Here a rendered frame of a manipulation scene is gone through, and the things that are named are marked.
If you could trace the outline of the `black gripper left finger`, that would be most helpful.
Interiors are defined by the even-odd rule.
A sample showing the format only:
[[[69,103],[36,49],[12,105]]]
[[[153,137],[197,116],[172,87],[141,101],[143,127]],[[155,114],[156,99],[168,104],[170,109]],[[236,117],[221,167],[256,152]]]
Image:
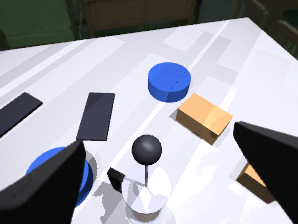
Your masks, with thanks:
[[[0,191],[0,224],[71,224],[86,160],[75,140]]]

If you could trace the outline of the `tan rectangular block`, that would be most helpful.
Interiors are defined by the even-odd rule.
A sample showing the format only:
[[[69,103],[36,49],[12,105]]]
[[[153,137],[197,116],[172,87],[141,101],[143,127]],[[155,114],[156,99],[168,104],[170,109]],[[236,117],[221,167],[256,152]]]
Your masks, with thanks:
[[[237,177],[236,181],[266,204],[276,201],[248,162]]]
[[[212,146],[232,118],[231,114],[193,93],[178,108],[175,120]]]

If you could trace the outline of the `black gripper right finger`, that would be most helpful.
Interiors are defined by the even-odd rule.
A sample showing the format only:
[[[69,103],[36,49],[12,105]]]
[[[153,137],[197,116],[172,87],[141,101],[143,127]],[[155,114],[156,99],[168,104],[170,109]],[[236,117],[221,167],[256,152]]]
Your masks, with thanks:
[[[285,214],[298,224],[298,136],[237,121],[233,137]]]

